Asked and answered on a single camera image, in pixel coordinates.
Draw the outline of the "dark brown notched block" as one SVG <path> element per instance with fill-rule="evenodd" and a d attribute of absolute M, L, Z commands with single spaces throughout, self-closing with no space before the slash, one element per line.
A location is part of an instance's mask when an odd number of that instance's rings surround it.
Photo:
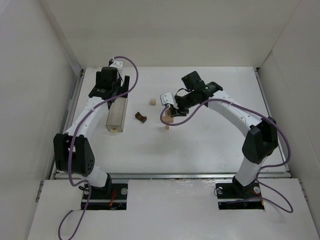
<path fill-rule="evenodd" d="M 147 121 L 147 117 L 143 116 L 139 111 L 135 114 L 135 118 L 141 123 L 145 123 Z"/>

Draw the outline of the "light wood cube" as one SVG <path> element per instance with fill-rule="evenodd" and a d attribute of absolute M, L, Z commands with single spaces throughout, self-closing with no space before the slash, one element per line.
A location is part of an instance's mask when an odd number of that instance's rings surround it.
<path fill-rule="evenodd" d="M 150 100 L 150 105 L 151 106 L 155 106 L 156 105 L 156 100 L 155 99 L 151 99 Z"/>

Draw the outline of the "clear plastic box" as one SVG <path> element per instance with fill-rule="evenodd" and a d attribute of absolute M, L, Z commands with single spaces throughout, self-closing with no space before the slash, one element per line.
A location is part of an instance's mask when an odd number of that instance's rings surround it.
<path fill-rule="evenodd" d="M 124 131 L 127 113 L 128 98 L 119 97 L 111 105 L 106 121 L 109 132 L 120 133 Z"/>

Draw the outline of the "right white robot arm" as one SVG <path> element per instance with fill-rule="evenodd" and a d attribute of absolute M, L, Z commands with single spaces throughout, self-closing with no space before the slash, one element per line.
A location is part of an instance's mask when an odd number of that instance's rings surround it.
<path fill-rule="evenodd" d="M 173 118 L 191 117 L 190 108 L 206 106 L 219 113 L 242 133 L 243 160 L 232 179 L 232 187 L 237 194 L 244 194 L 254 184 L 266 158 L 279 146 L 276 121 L 239 105 L 218 83 L 205 83 L 197 71 L 187 74 L 181 80 L 187 94 L 179 96 L 164 93 L 160 96 L 162 105 L 170 109 Z"/>

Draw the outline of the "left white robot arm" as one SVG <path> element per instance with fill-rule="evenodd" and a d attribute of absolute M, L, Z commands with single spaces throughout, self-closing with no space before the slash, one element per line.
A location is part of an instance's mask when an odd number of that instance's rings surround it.
<path fill-rule="evenodd" d="M 115 96 L 129 89 L 130 77 L 122 83 L 123 65 L 116 61 L 96 72 L 95 86 L 88 95 L 87 103 L 76 121 L 64 133 L 53 139 L 56 169 L 67 174 L 78 174 L 92 188 L 110 194 L 112 180 L 95 163 L 90 138 L 103 115 L 115 102 Z"/>

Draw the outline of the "light wood notched block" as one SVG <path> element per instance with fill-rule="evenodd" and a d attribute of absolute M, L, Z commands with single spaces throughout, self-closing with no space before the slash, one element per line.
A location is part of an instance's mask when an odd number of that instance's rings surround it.
<path fill-rule="evenodd" d="M 163 116 L 161 119 L 165 123 L 173 123 L 174 122 L 174 119 L 171 116 Z"/>

